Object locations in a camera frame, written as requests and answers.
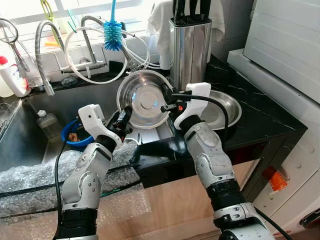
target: plastic bottle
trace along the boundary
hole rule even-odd
[[[0,76],[0,97],[7,98],[13,95],[14,92],[11,91],[10,87],[6,84],[5,80]]]
[[[36,123],[47,138],[53,141],[59,139],[63,128],[57,117],[53,113],[46,113],[45,110],[40,110],[37,114],[39,118],[36,120]]]
[[[27,78],[21,77],[16,64],[10,65],[6,57],[0,55],[0,76],[12,92],[19,98],[31,91]]]

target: stainless steel sink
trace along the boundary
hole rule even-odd
[[[24,98],[0,136],[0,172],[20,165],[40,164],[58,154],[62,142],[48,141],[36,124],[36,113],[39,110],[55,114],[65,126],[78,116],[79,108],[88,104],[99,104],[108,119],[117,110],[116,95],[120,83],[119,80],[109,84],[80,86],[56,90],[54,96],[43,93]],[[151,130],[133,128],[133,132],[127,137],[146,144],[172,136],[170,125],[165,122]]]

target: window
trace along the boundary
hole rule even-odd
[[[73,17],[76,27],[80,26],[85,15],[110,19],[112,0],[47,0],[52,9],[55,24],[62,34],[72,31],[68,25]],[[146,29],[152,0],[117,0],[116,20],[125,22],[127,30],[140,32]],[[46,19],[40,0],[5,1],[1,4],[0,16],[11,20],[19,31],[22,41],[34,39],[37,25]],[[52,36],[50,27],[46,26],[42,36]]]

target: bubble wrap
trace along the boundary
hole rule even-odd
[[[96,220],[99,228],[151,212],[144,189],[133,186],[110,196],[102,197]],[[1,240],[52,240],[57,229],[57,212],[30,214],[12,224],[0,224]]]
[[[133,157],[136,144],[129,142],[114,151],[110,168],[116,168],[129,163]],[[81,152],[70,150],[64,152],[59,160],[59,180],[65,180],[73,171]],[[48,163],[34,166],[19,166],[0,173],[0,192],[10,192],[32,187],[53,184],[55,157]],[[110,192],[119,187],[138,181],[136,171],[130,167],[108,173],[102,181],[102,191]],[[57,206],[57,195],[54,187],[14,196],[0,198],[0,217],[22,213],[43,211]],[[138,184],[121,192],[101,198],[97,223],[113,223],[122,221],[145,212],[150,206],[143,185]],[[44,213],[30,214],[18,217],[0,219],[0,236],[4,225],[11,226],[21,221],[28,221]]]

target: knife handle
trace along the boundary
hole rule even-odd
[[[185,15],[185,6],[186,6],[186,0],[181,0],[180,16],[184,16]]]
[[[208,21],[211,0],[200,0],[200,16],[202,21]]]
[[[176,15],[176,4],[177,4],[177,0],[172,0],[173,17],[175,17],[175,15]]]
[[[173,17],[173,22],[175,24],[180,23],[182,12],[183,12],[183,14],[185,13],[185,5],[183,5],[184,2],[185,2],[185,0],[176,0],[175,13],[174,13],[174,17]]]
[[[189,0],[190,16],[192,18],[196,15],[197,3],[198,0]]]

